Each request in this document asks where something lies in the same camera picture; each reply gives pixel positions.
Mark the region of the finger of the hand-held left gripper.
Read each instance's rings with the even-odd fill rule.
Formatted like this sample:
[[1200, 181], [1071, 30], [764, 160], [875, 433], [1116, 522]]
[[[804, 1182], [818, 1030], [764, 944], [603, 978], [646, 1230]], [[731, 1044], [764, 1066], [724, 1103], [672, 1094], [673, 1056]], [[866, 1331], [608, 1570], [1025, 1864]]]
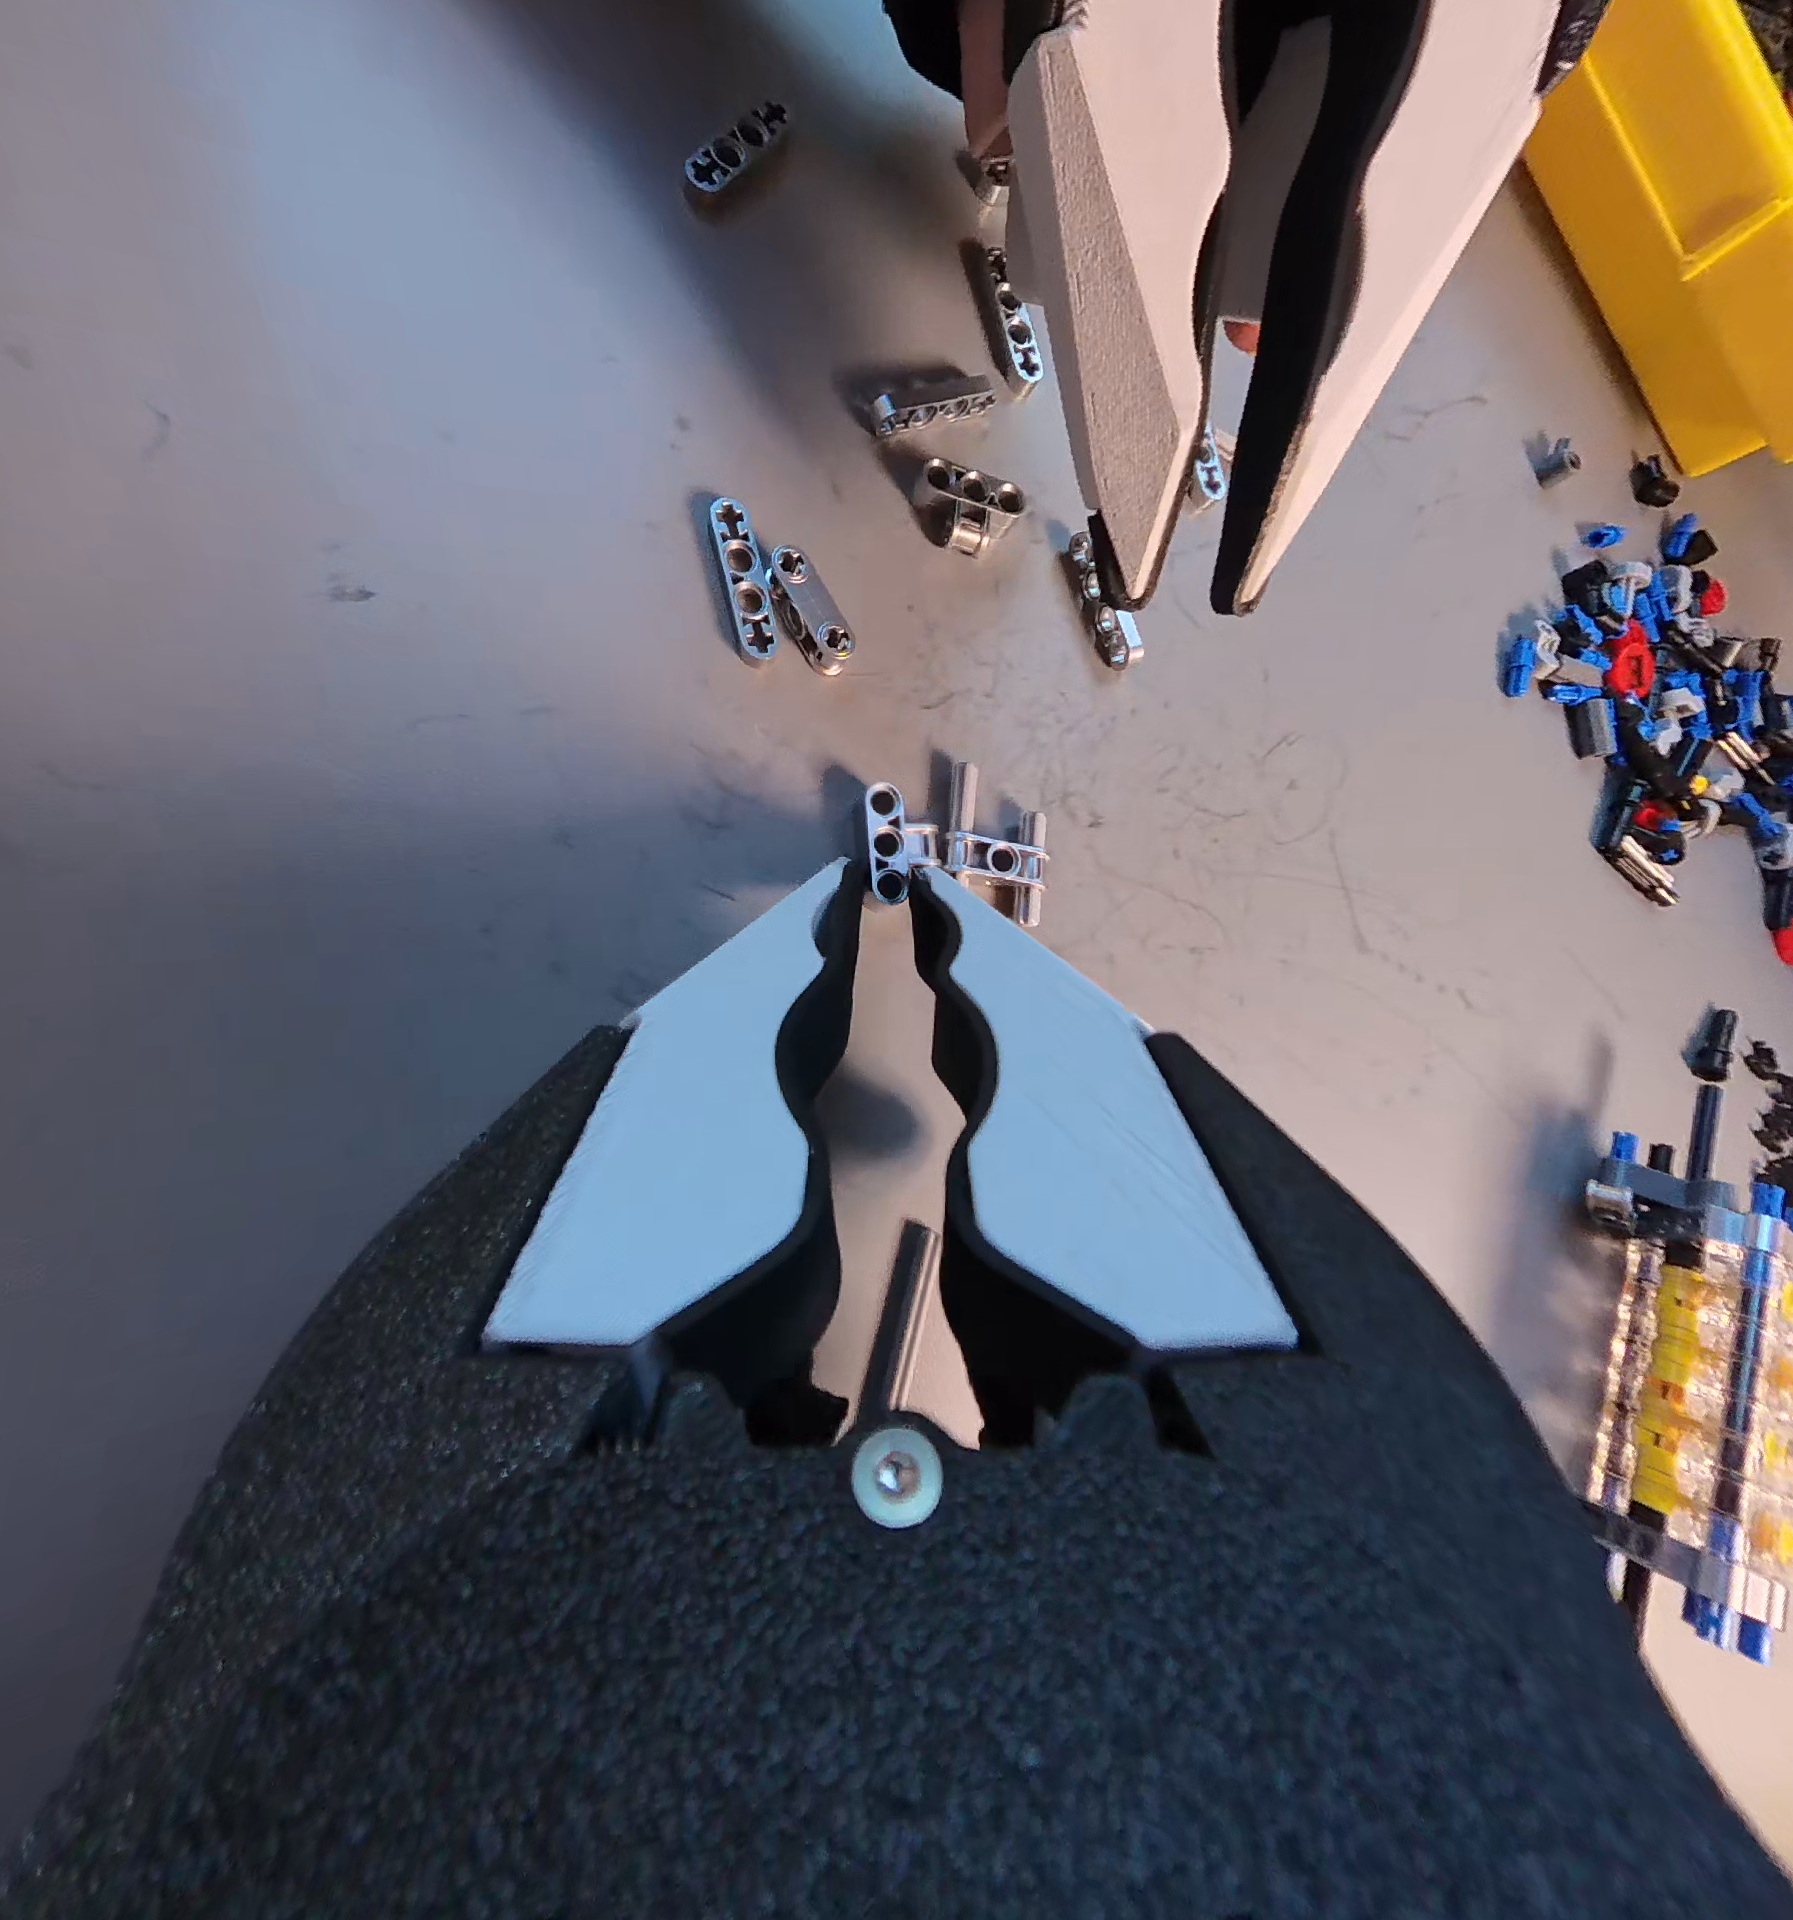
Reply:
[[1158, 586], [1209, 409], [1225, 3], [1009, 3], [1009, 254], [1048, 315], [1103, 592]]
[[1212, 577], [1250, 610], [1567, 70], [1562, 3], [1243, 3], [1219, 306], [1258, 295]]

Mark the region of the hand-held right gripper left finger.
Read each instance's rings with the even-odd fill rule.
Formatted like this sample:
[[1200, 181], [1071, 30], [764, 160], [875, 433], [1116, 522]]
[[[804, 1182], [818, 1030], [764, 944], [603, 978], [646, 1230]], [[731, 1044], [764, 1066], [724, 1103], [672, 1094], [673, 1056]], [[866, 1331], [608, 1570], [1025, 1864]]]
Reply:
[[572, 1156], [482, 1327], [487, 1349], [633, 1348], [788, 1248], [810, 1185], [791, 1015], [819, 986], [836, 859], [622, 1024]]

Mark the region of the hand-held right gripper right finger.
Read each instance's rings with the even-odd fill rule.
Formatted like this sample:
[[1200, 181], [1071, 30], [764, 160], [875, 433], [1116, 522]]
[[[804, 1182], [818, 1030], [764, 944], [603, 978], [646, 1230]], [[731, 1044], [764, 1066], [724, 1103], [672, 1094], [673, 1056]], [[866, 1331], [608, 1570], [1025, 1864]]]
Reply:
[[910, 881], [910, 916], [975, 1248], [1137, 1349], [1291, 1349], [1151, 1029], [940, 869]]

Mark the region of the small toy axle connector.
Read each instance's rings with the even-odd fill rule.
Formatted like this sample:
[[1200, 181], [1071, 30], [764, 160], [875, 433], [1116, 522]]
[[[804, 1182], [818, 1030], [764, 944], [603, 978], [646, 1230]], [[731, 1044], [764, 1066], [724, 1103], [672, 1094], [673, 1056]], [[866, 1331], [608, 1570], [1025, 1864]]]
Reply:
[[970, 837], [948, 837], [934, 822], [906, 820], [910, 866], [943, 866], [961, 881], [986, 881], [1001, 887], [1021, 886], [1025, 851], [1004, 837], [972, 832]]

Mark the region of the grey desk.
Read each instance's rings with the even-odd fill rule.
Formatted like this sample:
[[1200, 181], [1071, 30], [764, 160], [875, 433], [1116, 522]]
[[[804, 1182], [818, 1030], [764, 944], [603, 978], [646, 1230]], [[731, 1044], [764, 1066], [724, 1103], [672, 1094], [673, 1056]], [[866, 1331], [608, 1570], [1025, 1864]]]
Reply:
[[[943, 439], [1030, 498], [975, 559], [855, 418], [991, 361], [955, 151], [876, 3], [0, 3], [0, 1855], [336, 1272], [958, 758], [1048, 814], [1043, 944], [1350, 1185], [1577, 1478], [1585, 1170], [1685, 1132], [1710, 1004], [1793, 1069], [1793, 972], [1732, 832], [1641, 902], [1498, 689], [1646, 436], [1541, 202], [1504, 181], [1255, 613], [1191, 516], [1113, 674], [1057, 397]], [[740, 659], [715, 495], [840, 674], [778, 616]]]

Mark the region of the person's left hand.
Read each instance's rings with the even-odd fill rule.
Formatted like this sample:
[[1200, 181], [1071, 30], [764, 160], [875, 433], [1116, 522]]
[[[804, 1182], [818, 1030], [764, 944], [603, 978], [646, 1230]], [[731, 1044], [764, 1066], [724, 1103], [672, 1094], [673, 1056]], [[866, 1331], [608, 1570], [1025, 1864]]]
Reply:
[[963, 146], [1001, 158], [1009, 143], [1004, 3], [958, 3]]

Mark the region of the yellow plastic bin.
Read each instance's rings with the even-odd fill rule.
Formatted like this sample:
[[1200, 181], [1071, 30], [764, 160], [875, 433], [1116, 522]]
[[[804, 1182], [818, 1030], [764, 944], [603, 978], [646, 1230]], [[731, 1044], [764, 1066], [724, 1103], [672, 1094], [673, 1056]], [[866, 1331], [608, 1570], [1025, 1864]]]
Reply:
[[1673, 461], [1793, 461], [1793, 112], [1743, 8], [1607, 6], [1525, 160]]

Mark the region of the grey three-hole toy beam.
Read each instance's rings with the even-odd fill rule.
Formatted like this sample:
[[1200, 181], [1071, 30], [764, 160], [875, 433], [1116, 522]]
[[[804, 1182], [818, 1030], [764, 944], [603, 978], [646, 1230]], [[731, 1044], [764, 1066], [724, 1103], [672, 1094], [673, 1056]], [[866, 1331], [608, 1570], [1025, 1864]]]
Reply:
[[910, 500], [924, 532], [946, 550], [983, 556], [1025, 516], [1018, 483], [927, 456], [913, 479]]

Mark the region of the small grey toy piece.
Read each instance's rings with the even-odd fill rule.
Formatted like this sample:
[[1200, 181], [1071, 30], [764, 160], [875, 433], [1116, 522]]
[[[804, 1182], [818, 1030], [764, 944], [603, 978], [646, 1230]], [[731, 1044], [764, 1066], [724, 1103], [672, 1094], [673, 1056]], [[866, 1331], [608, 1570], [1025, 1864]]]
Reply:
[[1077, 531], [1067, 540], [1063, 567], [1073, 591], [1077, 616], [1082, 620], [1100, 665], [1109, 670], [1128, 670], [1137, 665], [1142, 659], [1142, 637], [1131, 613], [1107, 603], [1089, 531]]

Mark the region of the pile of blue black pins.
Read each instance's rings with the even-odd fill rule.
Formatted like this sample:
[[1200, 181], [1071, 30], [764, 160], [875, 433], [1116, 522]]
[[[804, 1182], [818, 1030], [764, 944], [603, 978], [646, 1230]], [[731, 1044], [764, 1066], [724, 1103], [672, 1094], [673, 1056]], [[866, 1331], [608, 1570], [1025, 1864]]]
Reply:
[[1592, 851], [1655, 908], [1699, 837], [1743, 835], [1762, 928], [1793, 968], [1793, 690], [1774, 686], [1777, 641], [1726, 635], [1731, 592], [1699, 516], [1671, 516], [1653, 556], [1592, 525], [1561, 598], [1498, 656], [1507, 698], [1562, 714], [1568, 749], [1603, 771]]

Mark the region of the clear toy engine block assembly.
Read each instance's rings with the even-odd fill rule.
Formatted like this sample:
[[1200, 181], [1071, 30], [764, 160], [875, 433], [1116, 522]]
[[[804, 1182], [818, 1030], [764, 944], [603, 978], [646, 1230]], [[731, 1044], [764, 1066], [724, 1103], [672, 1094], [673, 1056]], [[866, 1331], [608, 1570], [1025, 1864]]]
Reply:
[[1673, 1585], [1699, 1642], [1765, 1667], [1793, 1604], [1793, 1170], [1714, 1176], [1725, 1087], [1698, 1072], [1685, 1150], [1614, 1132], [1585, 1182], [1622, 1275], [1580, 1503], [1635, 1625]]

